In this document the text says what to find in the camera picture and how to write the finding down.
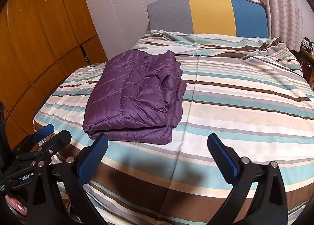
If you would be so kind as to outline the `left hand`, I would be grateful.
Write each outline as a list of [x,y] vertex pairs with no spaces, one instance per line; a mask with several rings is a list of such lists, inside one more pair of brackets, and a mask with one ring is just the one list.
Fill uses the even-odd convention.
[[18,199],[16,199],[12,194],[7,194],[5,196],[5,199],[6,199],[7,204],[11,206],[12,208],[14,208],[21,215],[23,216],[27,215],[26,207]]

